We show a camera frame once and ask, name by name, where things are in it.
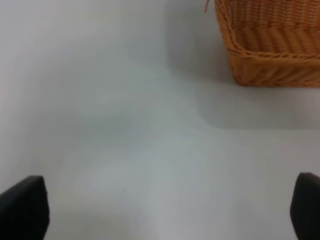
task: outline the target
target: basket rim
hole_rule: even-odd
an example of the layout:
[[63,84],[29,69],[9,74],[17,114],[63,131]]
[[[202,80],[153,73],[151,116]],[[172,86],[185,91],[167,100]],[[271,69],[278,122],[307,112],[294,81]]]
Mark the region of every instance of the basket rim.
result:
[[231,27],[231,20],[227,14],[226,0],[215,0],[215,13],[224,44],[228,53],[233,57],[260,65],[302,65],[320,67],[320,54],[294,54],[290,52],[275,53],[272,51],[250,51],[245,49],[236,40],[236,33]]

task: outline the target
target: wicker basket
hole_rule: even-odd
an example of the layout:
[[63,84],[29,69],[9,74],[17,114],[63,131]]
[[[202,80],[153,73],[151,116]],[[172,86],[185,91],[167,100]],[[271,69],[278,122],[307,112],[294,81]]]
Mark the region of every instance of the wicker basket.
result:
[[235,80],[320,87],[320,0],[215,0]]

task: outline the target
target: black object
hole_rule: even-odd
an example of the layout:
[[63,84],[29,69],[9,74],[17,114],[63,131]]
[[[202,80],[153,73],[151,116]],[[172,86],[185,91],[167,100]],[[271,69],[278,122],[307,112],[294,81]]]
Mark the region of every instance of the black object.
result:
[[294,187],[290,216],[299,240],[320,240],[320,177],[300,173]]
[[43,240],[49,205],[42,176],[29,176],[0,195],[0,240]]

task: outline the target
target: white surface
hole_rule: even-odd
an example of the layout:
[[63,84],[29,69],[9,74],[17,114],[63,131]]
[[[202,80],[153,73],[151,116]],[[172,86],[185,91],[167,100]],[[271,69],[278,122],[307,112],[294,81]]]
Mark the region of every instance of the white surface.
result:
[[0,190],[44,175],[46,240],[296,239],[320,90],[236,85],[204,5],[0,1]]

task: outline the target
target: white floor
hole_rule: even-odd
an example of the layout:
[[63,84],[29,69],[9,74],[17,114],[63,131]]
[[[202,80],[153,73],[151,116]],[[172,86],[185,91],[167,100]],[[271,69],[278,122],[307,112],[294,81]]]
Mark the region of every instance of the white floor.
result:
[[46,240],[294,240],[320,89],[234,83],[205,0],[0,0],[0,191],[43,175]]

